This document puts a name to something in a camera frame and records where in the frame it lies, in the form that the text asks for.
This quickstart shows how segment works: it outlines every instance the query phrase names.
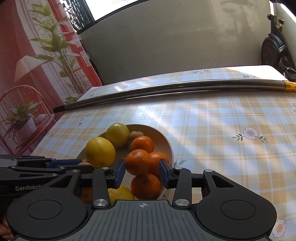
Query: fruit bowl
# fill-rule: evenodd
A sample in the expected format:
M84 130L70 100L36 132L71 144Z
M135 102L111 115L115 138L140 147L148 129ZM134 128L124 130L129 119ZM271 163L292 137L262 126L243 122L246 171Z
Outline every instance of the fruit bowl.
M173 155L172 147L171 147L168 139L159 130L157 130L153 127L150 127L150 126L140 125L140 124L130 124L130 125L126 125L126 126L130 132L141 131L145 134L145 136L150 137L154 142L154 151L160 151L160 152L164 153L169 159L169 165L171 167L173 166L174 155ZM106 132L104 132L103 134L101 134L99 136L106 138ZM115 161L118 161L119 159L125 159L127 154L130 152L130 146L131 145L129 143L128 145L126 145L125 147L123 147L121 149L116 149ZM84 149L77 156L77 159L81 159L81 160L86 159ZM132 174L130 174L126 171L123 181L122 181L122 184L125 185L127 188L131 189L131 181L134 177L135 176L133 176ZM158 199L161 199L161 197L163 196L165 191L166 191L166 189L164 188L164 186L162 186Z

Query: human hand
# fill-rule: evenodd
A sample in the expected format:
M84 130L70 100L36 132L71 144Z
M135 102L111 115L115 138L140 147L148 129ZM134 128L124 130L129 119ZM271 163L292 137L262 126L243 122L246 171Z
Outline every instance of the human hand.
M13 239L13 235L11 233L9 226L8 226L5 214L2 217L2 223L0 223L0 236L2 236L2 238L7 239L7 240Z

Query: flower center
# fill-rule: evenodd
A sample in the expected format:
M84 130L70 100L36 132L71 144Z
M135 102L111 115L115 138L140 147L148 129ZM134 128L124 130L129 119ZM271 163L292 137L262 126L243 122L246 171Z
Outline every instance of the flower center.
M279 224L279 225L276 227L276 231L277 231L278 233L280 233L282 230L283 230L283 225L282 225L282 224Z
M247 131L249 136L253 136L254 135L254 131Z

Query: tablecloth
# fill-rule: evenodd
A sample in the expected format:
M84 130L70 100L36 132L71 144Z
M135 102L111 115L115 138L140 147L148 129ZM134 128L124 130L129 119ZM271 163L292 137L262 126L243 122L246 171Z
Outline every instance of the tablecloth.
M234 78L285 80L269 66L203 69L93 87L81 99L162 83ZM296 240L295 93L203 91L67 111L33 155L76 158L89 139L118 122L161 131L172 145L175 166L193 173L213 169L268 199L278 215L271 239ZM193 202L200 199L194 188Z

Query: chair backrest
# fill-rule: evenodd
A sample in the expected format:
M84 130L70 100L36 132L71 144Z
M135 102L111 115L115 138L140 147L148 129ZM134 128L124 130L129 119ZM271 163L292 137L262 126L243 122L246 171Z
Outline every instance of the chair backrest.
M11 115L11 111L9 111L9 108L15 108L16 104L21 104L24 101L34 103L40 102L40 104L36 107L36 112L33 113L33 116L35 118L37 118L40 114L52 114L52 111L46 104L44 98L32 86L19 85L11 88L7 92L5 92L3 96L0 98L0 137L2 141L5 141L4 139L9 139L8 136L4 138L4 135L9 128L9 125L7 125L3 121L7 118L7 116ZM18 135L16 135L16 138L11 140L16 145L18 145L20 142Z

